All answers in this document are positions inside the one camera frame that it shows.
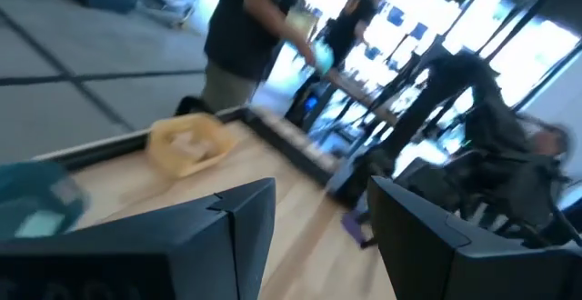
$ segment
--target yellow basket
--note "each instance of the yellow basket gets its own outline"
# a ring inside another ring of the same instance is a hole
[[[184,132],[192,132],[211,142],[215,146],[216,155],[196,161],[187,153],[176,151],[170,143],[171,135]],[[235,145],[235,138],[214,116],[191,114],[155,122],[149,134],[146,151],[155,165],[169,175],[181,178],[218,164]]]

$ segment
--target black metal frame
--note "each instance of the black metal frame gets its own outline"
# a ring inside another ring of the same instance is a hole
[[[251,128],[256,135],[273,146],[278,152],[285,156],[298,170],[306,174],[320,185],[325,185],[331,174],[318,166],[307,155],[289,143],[279,135],[269,125],[248,108],[239,108],[235,111],[217,115],[223,123],[240,121]],[[129,136],[112,140],[109,143],[89,146],[72,152],[64,152],[55,156],[48,155],[46,160],[57,162],[69,173],[84,169],[90,165],[95,165],[106,160],[117,158],[121,155],[128,155],[146,148],[147,132],[139,135]]]

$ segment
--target dark clothing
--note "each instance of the dark clothing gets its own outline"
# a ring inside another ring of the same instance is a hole
[[[286,15],[297,0],[272,0]],[[257,82],[270,73],[280,50],[279,37],[270,34],[243,7],[244,0],[220,0],[212,18],[205,52],[228,73]]]
[[[343,61],[356,43],[357,23],[363,21],[370,24],[376,10],[372,0],[358,0],[357,7],[352,13],[342,11],[325,37],[326,43],[334,50],[334,55],[337,53]]]

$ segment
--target teal object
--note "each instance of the teal object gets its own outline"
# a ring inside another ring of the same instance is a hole
[[[323,41],[316,41],[313,44],[313,53],[316,57],[316,70],[320,74],[326,74],[334,64],[334,52],[331,47]]]

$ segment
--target person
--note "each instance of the person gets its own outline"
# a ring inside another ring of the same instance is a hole
[[[369,46],[364,38],[364,32],[376,15],[380,2],[382,0],[347,0],[339,17],[329,26],[323,38],[334,54],[332,67],[338,68],[356,43],[362,42]],[[304,115],[300,104],[308,96],[309,86],[319,80],[321,76],[315,72],[297,90],[293,104],[286,114],[286,119],[291,123],[301,126]]]
[[[202,100],[214,110],[243,105],[268,77],[282,40],[295,45],[310,65],[315,58],[306,39],[286,24],[298,0],[220,0],[210,19]]]

